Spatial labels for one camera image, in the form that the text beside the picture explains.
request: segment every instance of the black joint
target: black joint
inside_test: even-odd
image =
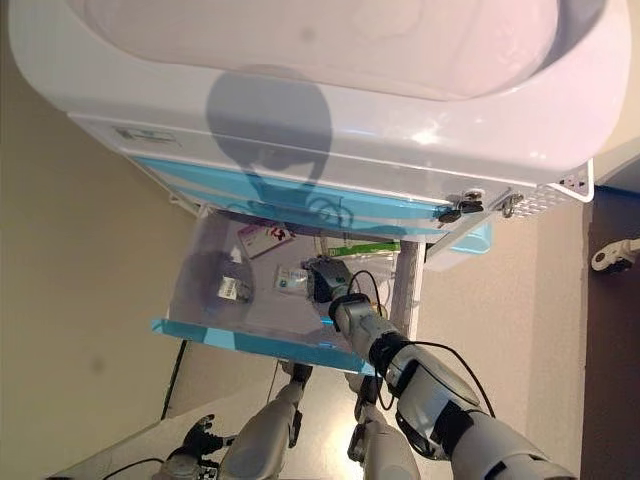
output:
[[[429,442],[426,438],[420,435],[409,423],[404,419],[400,412],[396,412],[396,422],[398,423],[398,427],[404,436],[407,437],[407,441],[411,448],[413,448],[419,455],[425,458],[431,458],[434,454],[433,448],[429,445]]]
[[[462,435],[473,426],[473,418],[458,405],[449,401],[438,416],[431,440],[441,444],[449,457],[458,445]]]
[[[293,448],[298,443],[298,435],[300,435],[300,427],[302,427],[302,412],[300,410],[296,410],[295,415],[293,416],[293,425],[291,428],[293,431],[289,435],[289,448]]]
[[[393,357],[409,344],[411,341],[404,335],[398,332],[387,332],[373,342],[369,350],[369,359],[375,369],[385,376]]]
[[[351,441],[349,442],[349,448],[347,448],[347,456],[350,460],[358,463],[364,462],[364,455],[362,450],[358,448],[358,444],[364,439],[365,429],[367,427],[362,423],[356,425],[351,435]]]
[[[358,391],[358,399],[356,400],[356,406],[353,409],[353,415],[356,420],[360,420],[360,414],[362,413],[362,407],[364,404],[369,403],[376,404],[378,400],[378,382],[373,375],[366,375],[362,379],[360,385],[360,391]]]
[[[341,297],[336,298],[331,305],[329,305],[329,318],[333,321],[333,326],[336,329],[336,332],[340,331],[338,324],[336,322],[336,311],[338,307],[343,303],[360,303],[366,302],[371,303],[369,297],[367,297],[364,293],[349,293],[348,295],[343,295]]]

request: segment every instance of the label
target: label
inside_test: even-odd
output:
[[[275,222],[266,225],[248,225],[238,231],[238,238],[249,258],[255,258],[293,240],[291,232],[283,224]]]
[[[145,130],[140,128],[113,127],[113,129],[125,140],[142,141],[154,144],[174,144],[180,145],[176,137],[169,132],[158,130]]]
[[[222,277],[222,283],[218,289],[218,296],[227,300],[238,299],[238,281],[235,278]]]
[[[251,301],[251,289],[237,278],[222,277],[218,296],[234,302],[247,303]]]

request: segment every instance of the white plastic panel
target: white plastic panel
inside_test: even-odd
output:
[[[556,0],[70,4],[101,37],[147,60],[251,65],[257,73],[435,100],[517,85],[542,65],[558,24]]]
[[[321,144],[329,139],[331,154],[389,166],[385,177],[396,168],[428,168],[545,184],[600,148],[617,120],[629,66],[625,0],[558,5],[558,41],[542,69],[517,88],[451,102],[145,60],[101,38],[62,0],[11,2],[9,34],[27,80],[67,112],[201,133],[216,127],[221,135],[256,140],[251,125],[274,125],[236,100],[255,107],[258,96],[286,127],[263,142],[295,141],[304,137],[301,129],[321,126]],[[306,96],[292,98],[300,83]],[[222,105],[225,98],[237,108]],[[300,100],[324,104],[330,122],[307,120],[320,118],[322,108],[287,117]],[[212,125],[211,114],[243,123]]]

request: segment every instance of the wire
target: wire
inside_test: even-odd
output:
[[[276,373],[278,373],[278,364],[280,362],[278,360],[276,360],[276,366],[273,368],[273,377],[271,378],[271,385],[269,386],[269,393],[267,393],[267,401],[265,402],[265,405],[267,405],[269,403],[269,399],[271,398],[271,392],[273,391],[273,384],[276,381]]]
[[[373,288],[374,288],[374,290],[376,292],[376,302],[378,302],[378,314],[380,316],[382,316],[382,304],[380,303],[380,292],[378,291],[378,284],[376,282],[376,279],[373,277],[372,273],[369,272],[368,270],[359,270],[359,271],[357,271],[356,273],[353,274],[353,276],[351,277],[351,281],[349,282],[349,288],[347,289],[347,293],[351,293],[351,289],[353,288],[353,283],[356,282],[356,277],[358,275],[361,275],[361,274],[369,275],[369,277],[371,278],[371,282],[373,283]],[[484,400],[484,403],[487,405],[487,410],[489,410],[489,414],[493,418],[496,418],[495,411],[493,410],[493,405],[491,405],[491,401],[489,400],[489,396],[484,391],[482,383],[480,383],[480,380],[478,379],[476,374],[473,373],[473,370],[471,369],[469,364],[467,364],[467,362],[464,361],[464,358],[462,358],[462,355],[460,355],[458,352],[456,352],[450,346],[444,345],[442,343],[423,342],[423,341],[410,341],[407,345],[425,345],[425,346],[428,346],[428,347],[442,348],[443,350],[446,350],[449,353],[453,354],[458,359],[458,361],[462,364],[462,366],[465,368],[465,370],[471,376],[471,378],[473,378],[473,381],[475,382],[476,387],[478,387],[478,390],[480,391],[480,394],[482,395],[482,399]],[[391,402],[389,403],[389,405],[385,405],[383,403],[383,401],[382,401],[382,396],[380,394],[380,390],[382,390],[382,383],[380,382],[380,379],[383,378],[383,377],[382,377],[382,374],[380,372],[378,372],[377,369],[375,369],[375,377],[376,377],[376,384],[378,386],[378,401],[380,402],[380,407],[382,407],[382,409],[386,410],[386,411],[391,410],[391,408],[393,407],[393,402],[395,400],[395,396],[393,396],[393,394],[392,394]]]
[[[137,462],[133,462],[133,463],[130,463],[129,465],[125,465],[124,467],[119,468],[119,469],[118,469],[118,470],[116,470],[115,472],[111,472],[111,473],[110,473],[109,475],[107,475],[106,477],[103,477],[103,479],[102,479],[102,480],[107,480],[107,479],[109,479],[109,478],[113,477],[114,475],[117,475],[117,474],[118,474],[118,473],[120,473],[120,472],[124,472],[125,470],[127,470],[127,469],[129,469],[129,468],[131,468],[131,467],[135,467],[136,465],[141,465],[141,464],[143,464],[143,463],[149,463],[149,462],[158,462],[158,463],[160,463],[160,464],[163,464],[163,463],[164,463],[164,461],[163,461],[163,460],[160,460],[159,458],[155,458],[155,457],[153,457],[153,458],[145,458],[144,460],[138,460]]]
[[[382,375],[380,375],[380,372],[378,372],[378,369],[375,369],[375,377],[376,377],[376,386],[378,387],[378,402],[380,402],[380,407],[385,411],[388,412],[389,410],[391,410],[393,408],[393,403],[396,401],[396,397],[393,396],[393,394],[391,395],[391,401],[389,402],[389,405],[385,405],[384,402],[382,401],[382,395],[380,395],[380,390],[382,390],[382,383],[380,380],[382,379]]]
[[[380,303],[380,292],[378,291],[378,284],[376,283],[376,279],[373,277],[373,274],[369,270],[358,270],[351,276],[351,281],[349,282],[349,288],[347,288],[347,293],[351,293],[353,289],[353,283],[356,281],[356,277],[362,274],[369,275],[371,278],[371,283],[373,283],[373,289],[376,292],[376,302],[378,303],[378,314],[382,316],[382,304]]]
[[[471,367],[467,364],[467,362],[464,361],[464,359],[462,358],[462,356],[456,352],[453,348],[451,348],[448,345],[443,345],[442,343],[434,343],[434,342],[410,342],[409,345],[426,345],[428,347],[435,347],[435,348],[442,348],[443,350],[446,350],[450,353],[452,353],[457,359],[458,361],[462,364],[462,366],[465,368],[465,370],[467,371],[467,373],[469,373],[469,375],[471,376],[471,378],[473,378],[473,381],[476,384],[476,387],[478,387],[478,390],[480,390],[480,394],[482,395],[482,399],[484,400],[484,403],[487,405],[487,409],[489,410],[489,414],[493,417],[496,418],[496,414],[493,410],[493,405],[491,405],[491,401],[489,401],[489,397],[487,396],[487,393],[484,391],[484,388],[482,388],[482,384],[480,383],[480,380],[478,380],[478,377],[476,377],[476,374],[473,373],[473,370],[471,370]]]

